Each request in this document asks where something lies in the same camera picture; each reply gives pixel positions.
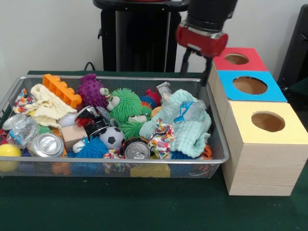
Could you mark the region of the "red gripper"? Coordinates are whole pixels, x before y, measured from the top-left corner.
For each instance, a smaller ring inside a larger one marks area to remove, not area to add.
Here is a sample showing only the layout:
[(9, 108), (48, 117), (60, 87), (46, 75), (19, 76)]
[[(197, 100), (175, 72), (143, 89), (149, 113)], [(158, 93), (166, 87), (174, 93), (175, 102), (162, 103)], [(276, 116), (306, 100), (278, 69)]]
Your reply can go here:
[(188, 26), (187, 23), (180, 23), (177, 27), (176, 38), (179, 45), (187, 48), (181, 64), (181, 73), (187, 73), (189, 57), (192, 50), (203, 56), (206, 60), (205, 70), (200, 80), (202, 86), (206, 86), (212, 68), (212, 58), (220, 56), (226, 48), (228, 35), (224, 32), (205, 32)]

